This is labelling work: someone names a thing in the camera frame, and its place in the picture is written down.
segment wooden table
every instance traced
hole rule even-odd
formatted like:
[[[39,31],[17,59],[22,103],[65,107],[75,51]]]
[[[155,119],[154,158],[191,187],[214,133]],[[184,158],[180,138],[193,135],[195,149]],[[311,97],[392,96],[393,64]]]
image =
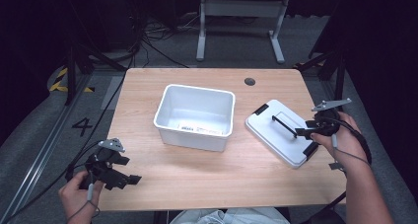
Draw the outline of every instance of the wooden table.
[[[254,86],[244,83],[253,78]],[[231,91],[236,95],[234,130],[223,153],[162,143],[154,115],[169,84]],[[326,150],[294,170],[255,138],[245,119],[276,99],[303,119],[314,106],[305,82],[292,69],[129,69],[108,138],[118,137],[130,158],[113,168],[142,176],[136,186],[104,189],[101,210],[183,210],[326,204],[345,190],[331,171]]]

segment hand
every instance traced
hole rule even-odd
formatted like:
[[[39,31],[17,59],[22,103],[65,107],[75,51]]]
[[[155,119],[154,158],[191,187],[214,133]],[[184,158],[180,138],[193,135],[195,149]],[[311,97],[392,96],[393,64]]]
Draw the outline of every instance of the hand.
[[[339,112],[339,115],[341,120],[346,121],[354,129],[360,132],[360,129],[357,126],[357,123],[353,119],[353,117],[344,112]],[[330,137],[323,136],[317,133],[312,133],[311,139],[319,144],[322,144],[326,148],[326,150],[328,150],[329,154],[331,154],[331,156],[334,157],[336,161],[338,161],[341,165],[344,166],[347,172],[353,169],[357,169],[359,166],[366,165],[359,159],[356,159],[348,155],[351,154],[357,158],[362,159],[363,161],[367,161],[366,153],[360,145],[360,142],[353,134],[351,134],[350,130],[341,125],[336,133],[336,136],[338,150],[334,149],[334,147],[332,146],[332,141]]]
[[[87,171],[79,172],[71,179],[64,187],[62,187],[58,194],[64,206],[65,215],[68,218],[68,223],[87,223],[96,211],[96,206],[99,203],[99,196],[104,186],[104,183],[96,181],[93,189],[92,203],[87,202],[87,190],[80,189],[80,183],[89,173]]]

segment person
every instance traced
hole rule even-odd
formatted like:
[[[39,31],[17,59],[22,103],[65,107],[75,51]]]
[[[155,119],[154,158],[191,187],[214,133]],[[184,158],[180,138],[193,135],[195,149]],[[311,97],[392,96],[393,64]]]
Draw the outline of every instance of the person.
[[[340,119],[346,121],[354,129],[360,132],[356,121],[347,113],[340,112]],[[332,146],[331,137],[313,133],[312,140],[323,145],[331,156],[340,163],[347,174],[346,208],[347,223],[393,223],[388,208],[383,200],[378,183],[375,179],[367,156],[359,141],[344,126],[340,126],[336,133],[337,148]],[[59,190],[59,196],[64,206],[68,223],[90,223],[99,203],[99,196],[104,186],[102,182],[95,182],[93,199],[86,201],[87,191],[79,189],[79,185],[87,172],[78,173],[69,183]],[[283,220],[283,216],[271,212],[271,209],[246,209],[233,208],[232,214],[243,213],[243,219],[248,215],[256,217],[258,223],[289,223]],[[224,223],[223,218],[228,215],[219,210],[189,210],[180,213],[172,223]]]

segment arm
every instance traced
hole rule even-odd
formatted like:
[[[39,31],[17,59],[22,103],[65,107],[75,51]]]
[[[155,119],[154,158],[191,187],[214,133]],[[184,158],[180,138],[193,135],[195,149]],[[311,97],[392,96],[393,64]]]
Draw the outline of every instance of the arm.
[[[360,131],[350,115],[341,112],[340,117]],[[360,143],[347,128],[340,126],[336,135],[338,150],[367,161]],[[347,223],[393,223],[371,167],[335,150],[330,137],[313,133],[312,139],[322,144],[347,172]]]
[[[99,181],[95,182],[92,203],[88,202],[87,191],[79,189],[80,183],[87,175],[87,171],[78,173],[58,192],[64,206],[68,224],[89,224],[95,214],[104,184]]]

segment black latch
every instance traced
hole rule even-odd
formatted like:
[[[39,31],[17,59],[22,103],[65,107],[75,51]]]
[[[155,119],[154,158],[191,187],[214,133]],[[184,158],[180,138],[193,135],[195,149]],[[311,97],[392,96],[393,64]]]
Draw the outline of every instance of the black latch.
[[[309,160],[310,157],[314,154],[314,152],[316,152],[318,145],[319,143],[312,142],[310,146],[308,146],[307,149],[305,149],[304,154],[307,156],[307,160]]]
[[[266,109],[268,109],[268,105],[264,104],[263,106],[261,106],[259,109],[257,109],[257,111],[255,111],[254,113],[256,115],[260,115],[262,112],[264,112]]]

